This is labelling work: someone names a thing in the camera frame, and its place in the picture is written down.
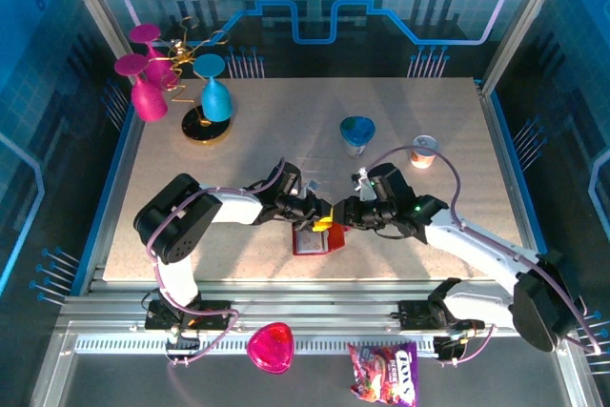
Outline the red leather card holder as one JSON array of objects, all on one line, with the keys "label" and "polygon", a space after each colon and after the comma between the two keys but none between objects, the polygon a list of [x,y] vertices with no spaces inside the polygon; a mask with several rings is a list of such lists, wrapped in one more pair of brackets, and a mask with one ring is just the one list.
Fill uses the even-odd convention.
[{"label": "red leather card holder", "polygon": [[292,252],[295,256],[324,255],[337,251],[345,246],[345,234],[349,231],[349,229],[343,228],[342,226],[333,223],[333,225],[326,230],[326,232],[328,233],[328,250],[324,254],[297,254],[295,252],[295,234],[301,231],[312,232],[312,229],[303,229],[298,231],[296,229],[296,225],[292,227]]}]

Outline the orange white tin can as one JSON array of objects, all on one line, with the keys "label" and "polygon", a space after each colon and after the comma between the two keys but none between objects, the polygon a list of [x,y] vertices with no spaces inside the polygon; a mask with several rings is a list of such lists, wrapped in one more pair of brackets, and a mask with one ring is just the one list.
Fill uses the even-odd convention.
[{"label": "orange white tin can", "polygon": [[412,165],[421,170],[428,169],[437,157],[437,141],[430,135],[422,134],[413,140],[412,145],[414,146],[410,152]]}]

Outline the clear cup with blue lid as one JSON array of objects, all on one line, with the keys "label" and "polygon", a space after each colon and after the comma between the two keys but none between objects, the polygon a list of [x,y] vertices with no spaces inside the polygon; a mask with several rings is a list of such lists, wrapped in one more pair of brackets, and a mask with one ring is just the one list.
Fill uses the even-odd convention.
[{"label": "clear cup with blue lid", "polygon": [[347,154],[357,158],[363,154],[366,146],[374,137],[376,126],[374,121],[368,117],[349,116],[341,121],[339,130]]}]

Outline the blue wine glass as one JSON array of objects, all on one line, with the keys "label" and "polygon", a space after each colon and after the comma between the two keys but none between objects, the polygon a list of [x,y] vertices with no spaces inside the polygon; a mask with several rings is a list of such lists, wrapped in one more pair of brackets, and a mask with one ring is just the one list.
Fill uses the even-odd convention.
[{"label": "blue wine glass", "polygon": [[233,102],[228,89],[217,79],[225,71],[224,59],[213,53],[197,57],[194,73],[206,81],[202,90],[201,106],[204,116],[211,122],[224,122],[233,116]]}]

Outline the pink heart-shaped bowl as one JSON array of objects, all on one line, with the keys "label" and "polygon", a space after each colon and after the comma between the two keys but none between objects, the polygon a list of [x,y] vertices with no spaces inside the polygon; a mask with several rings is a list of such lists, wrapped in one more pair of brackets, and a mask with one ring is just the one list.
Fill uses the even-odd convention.
[{"label": "pink heart-shaped bowl", "polygon": [[283,322],[270,323],[258,329],[247,344],[247,355],[254,366],[265,373],[286,373],[295,356],[292,329]]}]

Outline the purple snack bag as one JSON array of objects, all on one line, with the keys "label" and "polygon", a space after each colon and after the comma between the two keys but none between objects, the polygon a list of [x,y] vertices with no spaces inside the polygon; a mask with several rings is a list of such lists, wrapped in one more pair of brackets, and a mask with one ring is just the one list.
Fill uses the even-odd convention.
[{"label": "purple snack bag", "polygon": [[348,345],[355,383],[352,394],[363,401],[417,407],[417,345]]}]

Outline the magenta wine glass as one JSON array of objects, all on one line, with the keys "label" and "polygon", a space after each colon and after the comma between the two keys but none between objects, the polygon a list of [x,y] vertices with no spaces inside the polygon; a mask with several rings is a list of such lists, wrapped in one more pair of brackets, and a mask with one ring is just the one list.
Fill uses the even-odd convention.
[{"label": "magenta wine glass", "polygon": [[129,53],[118,58],[114,70],[122,76],[133,77],[131,89],[133,107],[139,118],[147,123],[161,120],[168,111],[168,105],[160,88],[143,78],[149,60],[142,54]]},{"label": "magenta wine glass", "polygon": [[145,45],[148,49],[146,57],[148,65],[144,73],[149,81],[161,91],[173,90],[179,83],[179,77],[173,70],[173,61],[153,47],[153,42],[161,35],[155,24],[140,24],[130,31],[133,43]]}]

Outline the aluminium front frame rail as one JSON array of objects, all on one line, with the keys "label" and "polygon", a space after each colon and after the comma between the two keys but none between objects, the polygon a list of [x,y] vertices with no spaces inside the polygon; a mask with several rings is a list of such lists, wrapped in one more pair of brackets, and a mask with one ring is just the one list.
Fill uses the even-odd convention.
[{"label": "aluminium front frame rail", "polygon": [[[300,335],[397,334],[391,318],[401,300],[425,300],[435,281],[415,280],[271,280],[202,281],[198,288],[208,300],[228,300],[240,313],[237,328],[243,333],[273,321],[283,321]],[[144,326],[140,301],[153,288],[151,282],[95,280],[87,295],[66,298],[61,318],[85,329]],[[508,295],[485,280],[466,280],[445,298],[451,313],[461,319],[495,324],[515,333]]]}]

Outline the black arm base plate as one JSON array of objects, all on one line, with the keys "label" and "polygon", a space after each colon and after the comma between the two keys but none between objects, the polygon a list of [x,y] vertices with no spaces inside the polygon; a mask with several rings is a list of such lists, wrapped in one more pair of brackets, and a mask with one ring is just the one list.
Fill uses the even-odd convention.
[{"label": "black arm base plate", "polygon": [[191,306],[205,315],[176,309],[165,299],[153,300],[146,312],[144,329],[169,331],[178,327],[186,331],[224,331],[228,328],[232,303],[226,300],[196,300]]},{"label": "black arm base plate", "polygon": [[402,300],[391,314],[403,331],[483,331],[485,322],[478,319],[458,319],[443,301]]}]

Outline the aluminium table side rail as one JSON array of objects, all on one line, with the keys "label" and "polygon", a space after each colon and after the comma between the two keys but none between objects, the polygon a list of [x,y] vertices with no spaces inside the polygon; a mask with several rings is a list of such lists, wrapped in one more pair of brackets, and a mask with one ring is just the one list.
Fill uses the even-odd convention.
[{"label": "aluminium table side rail", "polygon": [[135,110],[130,108],[123,130],[119,135],[115,154],[91,226],[90,238],[83,255],[83,261],[87,261],[86,287],[89,287],[93,282],[98,266],[105,265],[111,252],[114,234],[143,130],[144,122],[139,119]]},{"label": "aluminium table side rail", "polygon": [[499,224],[481,222],[483,231],[495,240],[493,250],[500,258],[488,275],[512,292],[517,274],[529,271],[523,262],[536,263],[536,255],[545,253],[546,245],[498,99],[483,92],[479,83],[476,88],[503,179]]}]

